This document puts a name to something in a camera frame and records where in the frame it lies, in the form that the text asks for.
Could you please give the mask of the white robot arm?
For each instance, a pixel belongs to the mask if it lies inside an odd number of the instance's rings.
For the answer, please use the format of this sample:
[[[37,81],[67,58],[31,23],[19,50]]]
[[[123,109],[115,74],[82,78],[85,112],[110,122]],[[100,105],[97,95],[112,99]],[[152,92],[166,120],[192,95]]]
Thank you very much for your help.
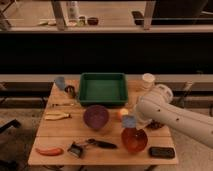
[[[157,84],[138,98],[134,114],[139,122],[155,120],[213,149],[213,117],[171,105],[172,90]]]

